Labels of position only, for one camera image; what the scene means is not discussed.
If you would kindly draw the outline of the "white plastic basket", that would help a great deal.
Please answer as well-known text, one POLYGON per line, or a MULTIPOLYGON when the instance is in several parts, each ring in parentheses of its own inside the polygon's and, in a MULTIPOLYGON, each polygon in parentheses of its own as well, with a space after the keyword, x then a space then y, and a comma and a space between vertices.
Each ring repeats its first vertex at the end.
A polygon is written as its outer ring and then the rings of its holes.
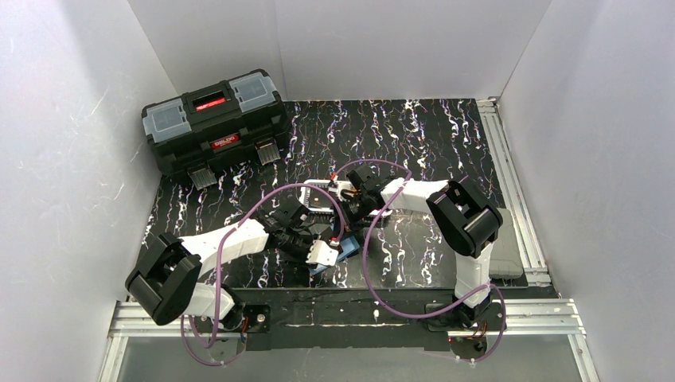
POLYGON ((301 188, 299 200, 311 212, 323 215, 335 214, 333 202, 323 193, 311 188, 311 186, 315 186, 328 193, 330 198, 339 204, 347 220, 352 222, 366 220, 373 218, 378 213, 377 209, 368 211, 368 207, 382 207, 384 205, 380 192, 392 180, 392 177, 385 177, 384 179, 375 177, 374 180, 357 181, 355 185, 348 180, 310 179, 304 182, 309 187, 301 188))

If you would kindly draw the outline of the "blue leather card holder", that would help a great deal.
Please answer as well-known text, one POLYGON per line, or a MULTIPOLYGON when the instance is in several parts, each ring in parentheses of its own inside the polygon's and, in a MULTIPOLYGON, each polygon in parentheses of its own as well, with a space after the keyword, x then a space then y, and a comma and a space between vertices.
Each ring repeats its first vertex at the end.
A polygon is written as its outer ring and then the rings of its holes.
POLYGON ((306 258, 311 275, 317 275, 353 255, 361 245, 354 237, 343 239, 339 248, 332 248, 321 240, 315 240, 306 258))

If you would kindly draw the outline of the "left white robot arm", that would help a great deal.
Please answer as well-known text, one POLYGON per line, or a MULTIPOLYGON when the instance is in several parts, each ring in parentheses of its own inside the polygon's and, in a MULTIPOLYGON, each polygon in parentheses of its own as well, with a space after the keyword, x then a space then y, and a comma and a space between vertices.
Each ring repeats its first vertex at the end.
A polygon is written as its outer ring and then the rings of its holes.
POLYGON ((201 276, 266 250, 281 251, 308 267, 333 266, 338 233, 333 228, 311 231, 309 217, 305 205, 287 201, 204 234, 178 238, 165 232, 139 257, 125 287, 157 325, 188 315, 211 318, 222 328, 235 326, 244 303, 222 282, 203 283, 201 276))

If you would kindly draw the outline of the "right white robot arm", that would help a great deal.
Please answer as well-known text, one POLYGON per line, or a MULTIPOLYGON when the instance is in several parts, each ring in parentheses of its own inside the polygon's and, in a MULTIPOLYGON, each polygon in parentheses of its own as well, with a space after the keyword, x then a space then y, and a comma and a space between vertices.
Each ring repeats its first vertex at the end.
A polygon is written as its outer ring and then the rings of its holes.
POLYGON ((362 165, 346 175, 354 191, 343 201, 352 224, 371 212, 377 224, 384 211, 409 210, 433 218, 455 253, 456 280, 451 308, 438 308, 419 319, 439 316, 449 325, 472 326, 490 305, 490 260, 503 217, 497 207, 467 180, 416 181, 380 177, 362 165))

